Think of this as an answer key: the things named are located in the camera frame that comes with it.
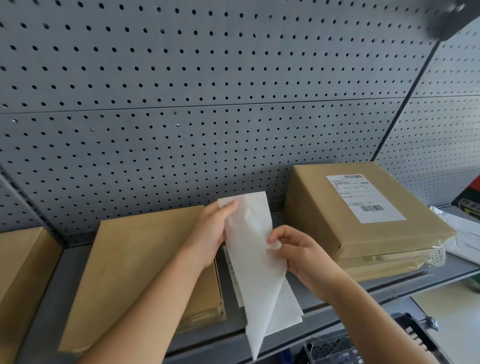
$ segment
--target forearm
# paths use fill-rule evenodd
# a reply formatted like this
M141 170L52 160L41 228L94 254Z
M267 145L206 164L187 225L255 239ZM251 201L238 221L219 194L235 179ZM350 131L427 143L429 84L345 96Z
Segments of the forearm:
M437 363L347 275L333 289L329 302L365 363Z
M181 249L140 298L79 361L160 363L202 271L196 257Z

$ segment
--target hand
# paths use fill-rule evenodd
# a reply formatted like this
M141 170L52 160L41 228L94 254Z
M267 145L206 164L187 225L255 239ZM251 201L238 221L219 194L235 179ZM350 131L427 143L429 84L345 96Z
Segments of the hand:
M268 243L280 240L282 246L274 251L278 257L286 258L288 269L318 298L328 302L329 297L348 275L309 235L288 225L274 229Z
M220 244L225 240L225 219L237 209L238 202L218 208L218 202L206 206L195 221L182 248L193 251L195 260L204 269L213 263Z

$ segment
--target pegboard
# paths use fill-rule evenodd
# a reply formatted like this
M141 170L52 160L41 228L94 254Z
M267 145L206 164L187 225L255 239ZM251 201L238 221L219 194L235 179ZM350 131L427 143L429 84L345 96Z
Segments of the pegboard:
M30 213L22 202L3 182L0 176L0 232L20 230L40 226L38 219Z
M480 18L442 42L413 97L480 94Z
M0 163L60 232L265 190L293 164L370 160L402 98L1 115Z
M480 97L410 99L376 162L398 180L480 167Z
M3 1L0 112L404 97L451 3Z
M471 168L399 182L426 205L443 206L452 203L479 174L480 168Z

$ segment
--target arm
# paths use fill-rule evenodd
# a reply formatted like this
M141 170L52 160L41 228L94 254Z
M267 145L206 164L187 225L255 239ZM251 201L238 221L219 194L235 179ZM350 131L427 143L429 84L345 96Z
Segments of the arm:
M224 221L237 202L205 207L192 232L125 315L78 361L79 364L160 363L197 279L224 241Z
M284 225L268 242L277 239L282 247L276 254L313 294L331 304L366 363L438 363L310 236Z

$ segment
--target person's left hand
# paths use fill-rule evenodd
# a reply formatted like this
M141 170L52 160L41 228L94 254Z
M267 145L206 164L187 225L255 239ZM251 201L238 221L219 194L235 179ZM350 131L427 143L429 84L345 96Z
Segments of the person's left hand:
M237 209L238 202L232 201L222 208L218 201L206 206L195 221L192 231L183 244L191 249L204 269L213 263L220 244L225 240L225 219Z

